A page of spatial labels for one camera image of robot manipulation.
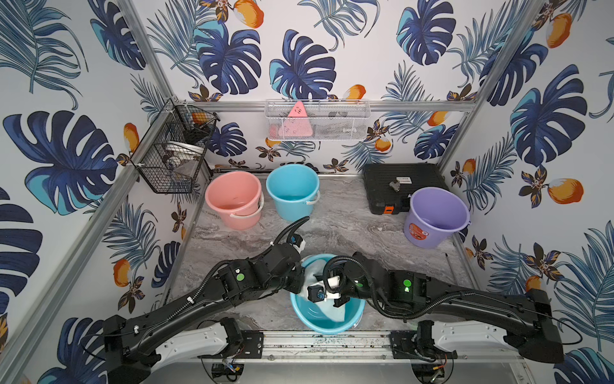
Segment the teal bucket with label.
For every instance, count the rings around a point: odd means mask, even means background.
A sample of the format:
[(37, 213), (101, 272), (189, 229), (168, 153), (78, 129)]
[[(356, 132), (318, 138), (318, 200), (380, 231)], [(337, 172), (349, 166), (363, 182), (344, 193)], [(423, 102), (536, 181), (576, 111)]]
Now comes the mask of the teal bucket with label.
[[(326, 263), (334, 257), (333, 254), (317, 254), (303, 259), (302, 266), (305, 268), (305, 280), (311, 274), (323, 272)], [(322, 315), (317, 306), (307, 299), (306, 283), (300, 294), (291, 294), (292, 307), (299, 319), (312, 331), (319, 334), (333, 335), (348, 331), (360, 322), (366, 301), (362, 299), (350, 299), (345, 304), (345, 319), (336, 323)]]

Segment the teal plastic bucket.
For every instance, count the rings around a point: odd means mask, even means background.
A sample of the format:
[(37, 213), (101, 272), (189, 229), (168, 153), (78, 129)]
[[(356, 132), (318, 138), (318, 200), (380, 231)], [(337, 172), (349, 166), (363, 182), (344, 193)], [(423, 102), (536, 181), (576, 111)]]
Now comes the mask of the teal plastic bucket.
[(305, 165), (279, 167), (269, 174), (265, 186), (277, 213), (288, 222), (310, 216), (321, 198), (318, 174)]

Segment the pink plastic bucket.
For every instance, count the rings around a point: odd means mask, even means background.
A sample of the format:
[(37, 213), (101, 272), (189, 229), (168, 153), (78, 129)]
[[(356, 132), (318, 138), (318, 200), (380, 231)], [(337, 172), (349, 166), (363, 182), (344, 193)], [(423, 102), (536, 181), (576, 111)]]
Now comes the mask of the pink plastic bucket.
[(261, 181), (245, 171), (216, 177), (207, 187), (205, 199), (224, 225), (233, 230), (255, 227), (265, 203)]

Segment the purple plastic bucket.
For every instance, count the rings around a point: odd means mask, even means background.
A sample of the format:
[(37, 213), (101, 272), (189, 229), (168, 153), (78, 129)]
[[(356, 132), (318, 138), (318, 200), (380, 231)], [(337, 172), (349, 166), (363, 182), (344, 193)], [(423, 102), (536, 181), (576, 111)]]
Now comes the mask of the purple plastic bucket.
[(423, 249), (437, 248), (470, 224), (468, 206), (453, 193), (424, 187), (413, 193), (404, 225), (405, 237)]

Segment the light teal cloth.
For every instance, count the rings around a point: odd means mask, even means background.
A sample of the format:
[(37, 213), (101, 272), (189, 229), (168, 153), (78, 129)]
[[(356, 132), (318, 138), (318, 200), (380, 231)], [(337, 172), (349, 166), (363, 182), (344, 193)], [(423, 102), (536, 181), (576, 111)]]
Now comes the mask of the light teal cloth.
[(342, 278), (338, 275), (324, 279), (321, 273), (311, 274), (305, 280), (307, 299), (315, 304), (323, 316), (329, 320), (340, 323), (345, 319), (345, 304), (342, 303), (340, 292), (331, 292), (326, 288), (338, 289), (342, 285)]

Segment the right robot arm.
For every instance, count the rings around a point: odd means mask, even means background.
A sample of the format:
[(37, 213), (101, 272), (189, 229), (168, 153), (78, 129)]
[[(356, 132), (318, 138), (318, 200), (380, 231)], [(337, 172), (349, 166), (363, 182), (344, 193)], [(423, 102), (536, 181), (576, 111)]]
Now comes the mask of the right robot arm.
[(410, 270), (390, 270), (356, 252), (330, 259), (323, 268), (326, 293), (345, 302), (370, 302), (385, 318), (407, 322), (440, 314), (477, 321), (505, 330), (505, 343), (537, 363), (564, 361), (560, 327), (548, 294), (531, 289), (525, 294), (494, 294), (445, 283)]

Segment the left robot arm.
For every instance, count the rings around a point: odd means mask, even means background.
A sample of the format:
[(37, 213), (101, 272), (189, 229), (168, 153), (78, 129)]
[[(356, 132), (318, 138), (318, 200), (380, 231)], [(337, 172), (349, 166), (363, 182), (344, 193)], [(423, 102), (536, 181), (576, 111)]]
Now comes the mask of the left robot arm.
[(115, 315), (103, 325), (105, 370), (109, 383), (140, 383), (162, 360), (164, 342), (199, 320), (288, 291), (299, 294), (305, 280), (301, 264), (302, 237), (295, 232), (308, 217), (288, 225), (260, 254), (223, 260), (188, 294), (146, 315)]

